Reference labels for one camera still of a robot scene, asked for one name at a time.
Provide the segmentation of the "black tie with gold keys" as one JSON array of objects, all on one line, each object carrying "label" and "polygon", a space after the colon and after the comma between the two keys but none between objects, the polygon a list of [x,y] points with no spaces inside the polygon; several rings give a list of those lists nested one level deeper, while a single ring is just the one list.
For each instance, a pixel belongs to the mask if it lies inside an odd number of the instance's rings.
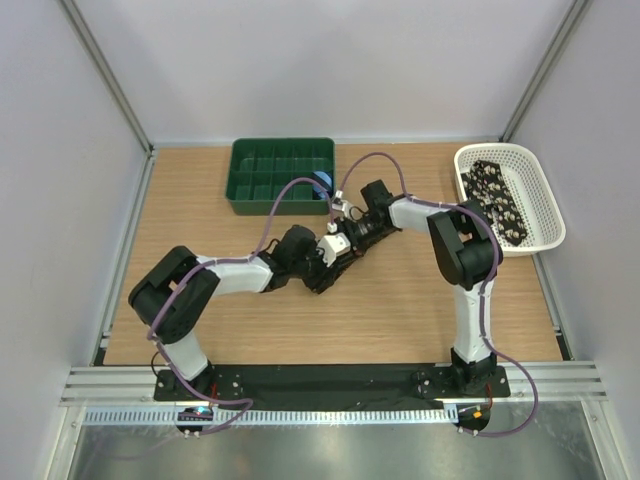
[{"label": "black tie with gold keys", "polygon": [[[392,228],[393,233],[399,231],[399,228],[397,227]],[[308,284],[308,287],[312,292],[316,294],[323,293],[329,287],[333,286],[334,283],[346,272],[346,270],[351,267],[356,261],[361,259],[371,248],[351,247],[350,250],[344,255],[341,255],[331,267],[327,267],[323,263],[321,254],[316,250],[321,258],[320,266],[317,270],[317,274]]]}]

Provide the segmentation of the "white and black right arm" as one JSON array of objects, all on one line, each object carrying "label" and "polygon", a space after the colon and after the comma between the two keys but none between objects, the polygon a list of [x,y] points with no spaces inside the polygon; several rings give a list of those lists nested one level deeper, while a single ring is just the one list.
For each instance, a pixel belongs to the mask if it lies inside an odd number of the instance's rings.
[{"label": "white and black right arm", "polygon": [[361,189],[367,210],[357,220],[338,190],[332,207],[343,213],[351,246],[363,252],[390,233],[414,230],[431,239],[441,276],[453,287],[456,337],[450,382],[461,395],[485,389],[497,371],[490,330],[490,297],[503,253],[478,203],[441,204],[394,196],[377,180]]}]

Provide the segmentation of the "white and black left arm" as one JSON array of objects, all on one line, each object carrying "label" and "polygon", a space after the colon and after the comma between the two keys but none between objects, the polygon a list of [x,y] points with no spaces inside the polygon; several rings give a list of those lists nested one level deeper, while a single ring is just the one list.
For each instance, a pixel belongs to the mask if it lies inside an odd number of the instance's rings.
[{"label": "white and black left arm", "polygon": [[344,233],[321,238],[302,226],[247,257],[197,256],[185,246],[171,249],[132,289],[128,303],[149,327],[159,353],[172,365],[177,388],[191,400],[212,392],[214,367],[202,351],[195,326],[215,297],[267,293],[291,279],[320,294],[339,275],[339,261],[351,251]]}]

